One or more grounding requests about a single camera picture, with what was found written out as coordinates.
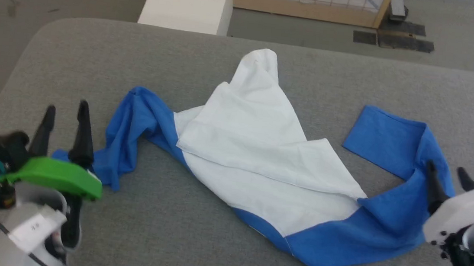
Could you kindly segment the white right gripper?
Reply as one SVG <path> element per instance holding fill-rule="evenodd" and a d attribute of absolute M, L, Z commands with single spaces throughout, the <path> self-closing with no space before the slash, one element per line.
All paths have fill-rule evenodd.
<path fill-rule="evenodd" d="M 426 163 L 427 209 L 431 216 L 422 229 L 428 243 L 443 244 L 451 233 L 474 225 L 474 181 L 464 167 L 458 167 L 457 174 L 466 192 L 449 198 L 439 180 L 435 162 Z"/>

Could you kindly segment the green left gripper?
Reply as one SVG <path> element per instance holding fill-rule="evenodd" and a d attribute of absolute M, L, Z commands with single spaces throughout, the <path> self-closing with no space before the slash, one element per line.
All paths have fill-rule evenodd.
<path fill-rule="evenodd" d="M 29 153 L 35 158 L 31 158 L 16 172 L 0 175 L 0 183 L 14 184 L 23 181 L 88 200 L 101 199 L 103 184 L 95 175 L 83 169 L 92 169 L 94 162 L 88 102 L 81 100 L 79 103 L 78 128 L 74 145 L 68 152 L 68 158 L 72 163 L 46 157 L 50 134 L 54 129 L 55 115 L 55 106 L 47 107 L 29 146 Z"/>

